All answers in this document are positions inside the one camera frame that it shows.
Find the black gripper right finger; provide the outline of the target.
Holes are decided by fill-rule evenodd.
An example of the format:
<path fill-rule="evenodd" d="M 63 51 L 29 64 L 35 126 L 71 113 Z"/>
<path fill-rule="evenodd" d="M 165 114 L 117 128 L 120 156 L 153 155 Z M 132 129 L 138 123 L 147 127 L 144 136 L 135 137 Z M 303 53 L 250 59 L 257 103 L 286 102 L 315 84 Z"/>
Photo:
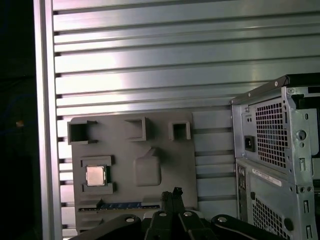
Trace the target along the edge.
<path fill-rule="evenodd" d="M 220 214 L 210 221 L 187 210 L 180 187 L 173 190 L 174 240 L 281 240 L 282 237 L 247 222 Z"/>

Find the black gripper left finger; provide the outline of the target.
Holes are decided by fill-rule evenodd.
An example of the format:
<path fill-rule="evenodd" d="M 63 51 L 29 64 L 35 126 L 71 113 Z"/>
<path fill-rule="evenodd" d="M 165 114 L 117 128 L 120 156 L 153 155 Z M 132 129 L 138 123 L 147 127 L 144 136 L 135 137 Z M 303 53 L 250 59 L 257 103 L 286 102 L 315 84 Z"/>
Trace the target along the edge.
<path fill-rule="evenodd" d="M 86 230 L 73 240 L 172 240 L 174 238 L 174 207 L 171 192 L 163 192 L 162 208 L 152 218 L 141 220 L 133 214 L 124 214 Z"/>

